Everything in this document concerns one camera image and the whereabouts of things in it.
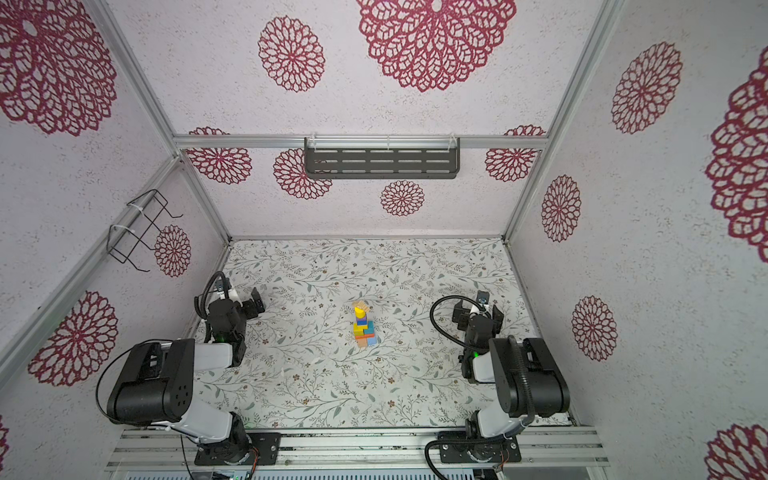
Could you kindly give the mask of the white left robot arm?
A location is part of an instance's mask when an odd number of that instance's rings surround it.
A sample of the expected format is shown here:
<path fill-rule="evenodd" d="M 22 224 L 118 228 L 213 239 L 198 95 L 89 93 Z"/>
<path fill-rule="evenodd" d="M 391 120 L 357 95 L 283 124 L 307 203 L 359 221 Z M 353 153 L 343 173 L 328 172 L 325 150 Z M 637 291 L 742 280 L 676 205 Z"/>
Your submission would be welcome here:
<path fill-rule="evenodd" d="M 106 416 L 115 424 L 170 430 L 198 447 L 198 465 L 256 462 L 259 451 L 242 417 L 194 394 L 195 374 L 236 368 L 247 351 L 247 322 L 265 312 L 257 289 L 241 297 L 218 292 L 206 307 L 206 341 L 150 340 L 133 346 L 109 395 Z"/>

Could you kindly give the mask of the natural wood triangle block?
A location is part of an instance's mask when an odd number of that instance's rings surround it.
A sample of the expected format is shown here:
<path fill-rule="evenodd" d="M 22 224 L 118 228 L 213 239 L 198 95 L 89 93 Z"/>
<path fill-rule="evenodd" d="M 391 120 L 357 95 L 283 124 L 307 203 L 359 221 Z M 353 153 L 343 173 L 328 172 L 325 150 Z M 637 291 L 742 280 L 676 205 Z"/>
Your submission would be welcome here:
<path fill-rule="evenodd" d="M 364 301 L 354 302 L 353 303 L 353 307 L 356 310 L 360 310 L 360 311 L 364 311 L 364 312 L 369 312 L 370 311 L 370 307 Z"/>

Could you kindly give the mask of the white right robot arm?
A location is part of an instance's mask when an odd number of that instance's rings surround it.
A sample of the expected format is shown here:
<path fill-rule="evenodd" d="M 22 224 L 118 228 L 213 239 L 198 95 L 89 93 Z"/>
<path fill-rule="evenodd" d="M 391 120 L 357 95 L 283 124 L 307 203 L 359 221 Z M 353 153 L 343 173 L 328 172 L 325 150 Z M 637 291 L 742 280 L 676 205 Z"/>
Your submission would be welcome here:
<path fill-rule="evenodd" d="M 495 386 L 496 401 L 474 412 L 465 432 L 449 432 L 461 445 L 440 447 L 444 463 L 517 461 L 516 436 L 536 418 L 549 418 L 570 408 L 570 391 L 546 342 L 521 341 L 500 335 L 503 314 L 479 303 L 470 308 L 458 301 L 452 322 L 464 333 L 459 356 L 462 376 L 473 384 Z"/>

